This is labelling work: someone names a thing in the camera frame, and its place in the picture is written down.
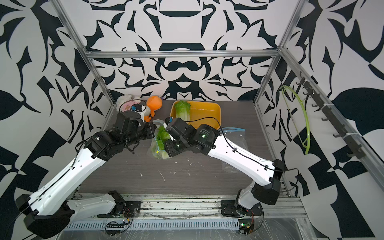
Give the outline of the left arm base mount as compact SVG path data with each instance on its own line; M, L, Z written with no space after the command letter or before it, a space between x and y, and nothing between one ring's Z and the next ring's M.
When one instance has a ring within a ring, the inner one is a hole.
M141 201L126 201L118 203L108 214L97 215L98 218L132 218L141 211Z

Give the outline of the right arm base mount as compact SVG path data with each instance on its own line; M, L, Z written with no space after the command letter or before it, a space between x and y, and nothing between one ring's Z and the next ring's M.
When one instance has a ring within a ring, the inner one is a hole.
M264 210L260 203L254 205L252 209L248 210L238 205L235 200L222 200L221 214L223 217L229 218L243 218L251 216L259 217L264 214Z

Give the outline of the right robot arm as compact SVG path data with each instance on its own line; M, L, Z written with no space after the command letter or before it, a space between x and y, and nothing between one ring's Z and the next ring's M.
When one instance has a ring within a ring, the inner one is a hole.
M222 130L202 124L197 129L180 118L168 117L165 130L171 136L165 143L170 157L191 151L219 159L241 171L252 182L240 190L234 202L237 210L251 210L259 203L275 205L281 191L285 164L266 160L230 141Z

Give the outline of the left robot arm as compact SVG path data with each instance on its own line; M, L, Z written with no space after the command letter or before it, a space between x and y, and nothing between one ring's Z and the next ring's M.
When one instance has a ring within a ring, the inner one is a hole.
M81 183L114 155L142 140L155 136L156 125L145 123L140 114L118 113L113 127L95 133L86 140L76 157L51 181L31 195L16 200L24 223L30 232L49 239L69 224L97 215L119 216L126 210L126 202L117 191L87 200L69 200Z

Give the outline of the yellow plastic tray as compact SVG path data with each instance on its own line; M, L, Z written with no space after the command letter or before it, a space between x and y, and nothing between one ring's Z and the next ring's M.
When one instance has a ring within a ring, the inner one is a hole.
M219 104L211 102L186 101L191 105L190 120L198 120L203 117L213 117L214 119L203 119L196 122L189 122L195 129L201 124L209 125L219 129L221 125L221 107Z

